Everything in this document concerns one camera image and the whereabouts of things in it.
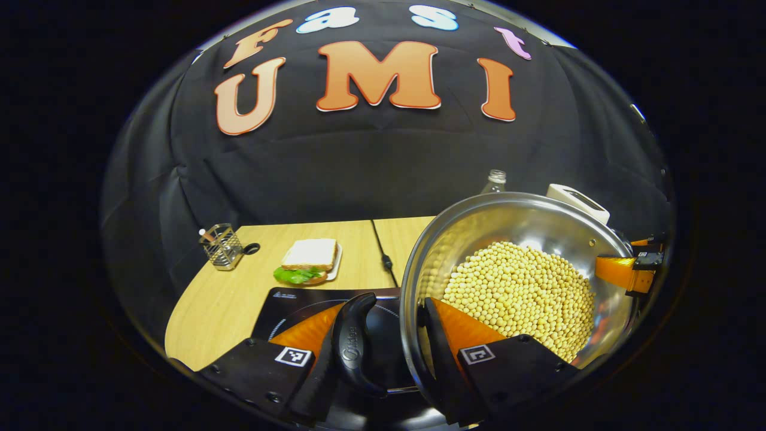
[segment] table surface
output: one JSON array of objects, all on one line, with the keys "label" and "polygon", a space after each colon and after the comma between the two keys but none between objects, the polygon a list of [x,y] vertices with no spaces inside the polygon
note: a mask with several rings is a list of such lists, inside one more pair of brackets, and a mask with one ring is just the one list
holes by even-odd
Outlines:
[{"label": "table surface", "polygon": [[[206,262],[178,300],[165,330],[165,352],[198,371],[249,337],[271,288],[293,285],[272,273],[299,239],[334,238],[343,248],[335,280],[307,289],[393,288],[381,262],[381,250],[394,263],[401,285],[404,267],[417,238],[433,217],[373,221],[242,226],[243,245],[258,242],[260,250],[245,255],[233,271],[219,271]],[[381,246],[375,237],[375,230]]]},{"label": "table surface", "polygon": [[391,258],[397,285],[401,287],[404,277],[404,268],[410,258],[415,242],[426,229],[433,216],[409,217],[406,219],[379,219],[375,220],[375,229],[381,240],[381,247],[385,254]]}]

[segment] metal bowl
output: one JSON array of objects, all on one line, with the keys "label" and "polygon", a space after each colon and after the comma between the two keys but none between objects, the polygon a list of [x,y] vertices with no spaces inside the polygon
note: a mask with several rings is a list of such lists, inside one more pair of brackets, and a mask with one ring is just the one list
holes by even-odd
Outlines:
[{"label": "metal bowl", "polygon": [[425,328],[417,310],[426,297],[441,298],[453,267],[476,250],[498,241],[531,246],[567,259],[596,292],[594,331],[571,364],[583,368],[608,354],[630,332],[633,299],[625,290],[594,277],[599,255],[630,257],[607,226],[569,204],[528,193],[490,193],[444,210],[415,243],[401,286],[401,337],[415,383],[429,400],[434,380]]}]

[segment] utensil holder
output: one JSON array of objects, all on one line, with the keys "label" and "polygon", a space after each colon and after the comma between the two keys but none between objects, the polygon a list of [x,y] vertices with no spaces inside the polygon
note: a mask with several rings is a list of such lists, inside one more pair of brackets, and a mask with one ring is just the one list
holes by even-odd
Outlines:
[{"label": "utensil holder", "polygon": [[242,258],[242,243],[231,228],[231,224],[217,224],[211,227],[206,234],[212,237],[213,241],[209,241],[203,235],[200,237],[199,243],[205,249],[213,267],[219,271],[231,271],[236,268],[237,263]]}]

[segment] letter m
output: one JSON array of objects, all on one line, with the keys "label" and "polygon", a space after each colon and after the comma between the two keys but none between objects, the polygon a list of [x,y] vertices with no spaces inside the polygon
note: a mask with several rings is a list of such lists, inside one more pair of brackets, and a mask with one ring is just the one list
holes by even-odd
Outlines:
[{"label": "letter m", "polygon": [[319,49],[327,57],[325,97],[316,102],[322,111],[352,109],[359,98],[351,94],[354,80],[362,96],[372,106],[383,100],[386,91],[397,80],[390,101],[396,107],[436,109],[441,99],[434,93],[431,58],[439,52],[433,45],[400,42],[383,61],[357,41],[336,42]]}]

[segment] black cable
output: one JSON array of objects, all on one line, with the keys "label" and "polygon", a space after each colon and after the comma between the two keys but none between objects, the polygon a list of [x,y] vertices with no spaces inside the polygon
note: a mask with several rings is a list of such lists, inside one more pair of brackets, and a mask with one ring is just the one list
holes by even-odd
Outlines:
[{"label": "black cable", "polygon": [[375,232],[375,239],[378,240],[378,248],[381,251],[381,260],[383,261],[383,266],[388,269],[388,273],[391,274],[391,280],[394,280],[394,286],[399,288],[399,283],[396,281],[396,275],[394,275],[394,262],[391,262],[391,258],[388,257],[388,255],[386,255],[383,251],[383,244],[381,244],[380,236],[378,236],[378,229],[375,227],[375,220],[370,220],[370,223],[372,223],[372,231]]}]

